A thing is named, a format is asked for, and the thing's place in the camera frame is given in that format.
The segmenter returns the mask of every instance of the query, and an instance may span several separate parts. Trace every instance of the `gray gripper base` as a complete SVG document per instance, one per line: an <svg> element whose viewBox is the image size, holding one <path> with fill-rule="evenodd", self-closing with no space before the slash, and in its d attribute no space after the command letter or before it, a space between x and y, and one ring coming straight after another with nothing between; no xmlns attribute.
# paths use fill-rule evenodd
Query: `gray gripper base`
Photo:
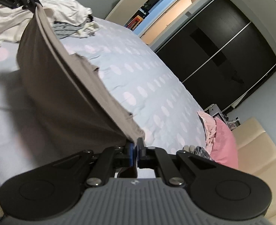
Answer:
<svg viewBox="0 0 276 225"><path fill-rule="evenodd" d="M271 225L263 216L226 221L200 210L182 188L160 178L111 178L102 187L87 189L68 212L42 221L6 217L2 225Z"/></svg>

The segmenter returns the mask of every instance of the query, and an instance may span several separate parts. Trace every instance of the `pink pillow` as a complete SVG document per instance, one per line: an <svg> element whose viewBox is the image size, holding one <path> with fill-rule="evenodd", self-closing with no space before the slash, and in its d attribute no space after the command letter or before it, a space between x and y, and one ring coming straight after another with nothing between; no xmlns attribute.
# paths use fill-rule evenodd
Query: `pink pillow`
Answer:
<svg viewBox="0 0 276 225"><path fill-rule="evenodd" d="M204 127L206 130L206 148L205 150L208 152L208 154L211 154L213 142L215 139L215 133L216 133L216 122L212 116L205 112L198 112L198 115L202 119L204 123Z"/></svg>
<svg viewBox="0 0 276 225"><path fill-rule="evenodd" d="M216 138L210 156L217 163L238 169L238 153L235 137L229 127L218 117L216 121Z"/></svg>

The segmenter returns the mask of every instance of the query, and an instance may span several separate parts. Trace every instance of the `small object on floor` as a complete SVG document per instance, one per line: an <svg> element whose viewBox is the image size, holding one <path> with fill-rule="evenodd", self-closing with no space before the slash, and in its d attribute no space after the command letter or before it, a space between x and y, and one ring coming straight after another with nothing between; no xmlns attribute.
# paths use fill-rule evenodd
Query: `small object on floor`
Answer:
<svg viewBox="0 0 276 225"><path fill-rule="evenodd" d="M218 117L219 119L223 120L225 123L227 122L226 119L224 118L224 114L216 104L212 104L211 106L207 107L204 110L204 112L209 114L213 118Z"/></svg>
<svg viewBox="0 0 276 225"><path fill-rule="evenodd" d="M233 120L228 121L227 124L228 124L229 129L233 130L233 129L237 128L240 125L239 120L240 120L239 118L235 118Z"/></svg>

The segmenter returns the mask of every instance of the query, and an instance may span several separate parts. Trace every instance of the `white door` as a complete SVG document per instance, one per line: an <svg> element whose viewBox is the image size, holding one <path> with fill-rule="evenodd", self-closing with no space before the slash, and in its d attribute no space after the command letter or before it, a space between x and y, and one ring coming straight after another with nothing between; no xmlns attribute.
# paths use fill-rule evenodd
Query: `white door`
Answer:
<svg viewBox="0 0 276 225"><path fill-rule="evenodd" d="M148 0L120 0L106 20L124 26Z"/></svg>

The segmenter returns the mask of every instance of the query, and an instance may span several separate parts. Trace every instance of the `wooden cabinet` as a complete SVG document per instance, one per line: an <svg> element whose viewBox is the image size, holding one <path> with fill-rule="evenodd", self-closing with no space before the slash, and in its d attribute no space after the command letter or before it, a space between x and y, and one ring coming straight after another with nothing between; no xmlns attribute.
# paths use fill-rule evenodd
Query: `wooden cabinet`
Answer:
<svg viewBox="0 0 276 225"><path fill-rule="evenodd" d="M157 55L203 109L226 109L276 64L264 37L230 0L214 0Z"/></svg>

